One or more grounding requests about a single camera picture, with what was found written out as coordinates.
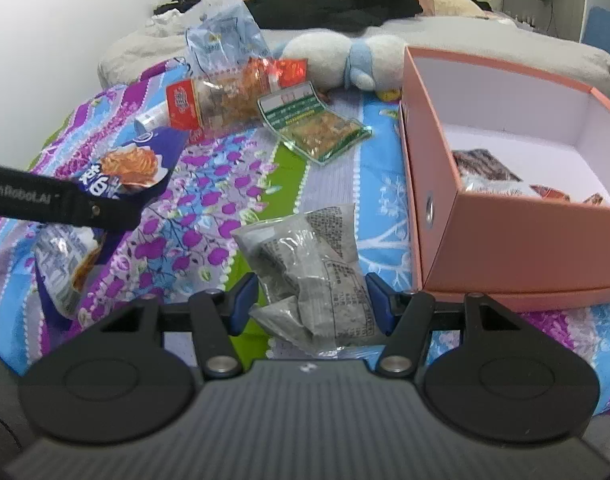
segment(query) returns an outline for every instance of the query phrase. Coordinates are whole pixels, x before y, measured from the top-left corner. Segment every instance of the pillow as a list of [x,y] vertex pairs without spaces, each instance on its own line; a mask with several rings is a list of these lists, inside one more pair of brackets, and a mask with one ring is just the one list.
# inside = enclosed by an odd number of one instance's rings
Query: pillow
[[485,11],[471,0],[434,0],[436,16],[485,18]]
[[423,8],[422,16],[435,16],[436,9],[434,8],[434,0],[418,0]]

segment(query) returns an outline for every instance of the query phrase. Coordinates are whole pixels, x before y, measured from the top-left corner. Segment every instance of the floral bedsheet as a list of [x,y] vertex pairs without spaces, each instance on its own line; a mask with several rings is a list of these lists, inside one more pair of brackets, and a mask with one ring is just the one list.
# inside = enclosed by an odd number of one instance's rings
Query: floral bedsheet
[[[182,66],[161,64],[137,83],[111,88],[80,105],[40,153],[33,171],[75,176],[105,150],[133,137],[134,117],[162,102],[165,86],[184,72]],[[294,155],[264,128],[188,146],[168,189],[144,211],[140,227],[125,234],[109,262],[95,269],[67,333],[50,330],[37,294],[32,244],[39,226],[0,218],[0,357],[22,374],[63,339],[138,295],[183,301],[205,288],[228,288],[248,270],[232,230],[338,203],[356,204],[364,272],[377,272],[400,290],[413,288],[397,106],[352,91],[331,97],[339,113],[363,121],[374,134],[324,168]],[[610,411],[610,304],[525,317],[594,366],[601,385],[597,413]],[[456,333],[439,333],[431,355],[457,342]],[[234,344],[249,363],[265,354],[267,336],[250,322]],[[169,346],[191,360],[186,336],[172,335]]]

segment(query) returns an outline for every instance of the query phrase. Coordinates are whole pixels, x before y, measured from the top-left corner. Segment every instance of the plastic wrapper with printed text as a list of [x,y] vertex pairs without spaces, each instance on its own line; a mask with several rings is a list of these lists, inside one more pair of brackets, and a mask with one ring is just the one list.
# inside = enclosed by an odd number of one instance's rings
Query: plastic wrapper with printed text
[[185,32],[187,60],[192,76],[245,65],[250,57],[269,57],[258,25],[242,0],[232,0],[211,18]]
[[250,316],[271,335],[319,357],[384,343],[358,264],[354,205],[259,222],[233,235],[269,303]]

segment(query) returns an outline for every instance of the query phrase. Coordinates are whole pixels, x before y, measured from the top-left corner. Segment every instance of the pink shoebox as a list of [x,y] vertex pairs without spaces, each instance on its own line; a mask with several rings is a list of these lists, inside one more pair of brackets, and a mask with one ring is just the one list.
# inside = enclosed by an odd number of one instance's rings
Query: pink shoebox
[[[405,54],[400,132],[418,288],[515,311],[610,301],[610,101],[511,62]],[[451,150],[486,148],[571,202],[467,192]],[[604,205],[582,203],[594,193]]]

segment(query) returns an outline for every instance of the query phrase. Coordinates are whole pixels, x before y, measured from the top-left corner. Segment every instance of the green snack package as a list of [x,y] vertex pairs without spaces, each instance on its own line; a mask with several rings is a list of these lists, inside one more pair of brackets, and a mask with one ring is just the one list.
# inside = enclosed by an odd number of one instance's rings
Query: green snack package
[[261,97],[258,108],[289,150],[321,166],[371,136],[371,128],[325,106],[309,81]]

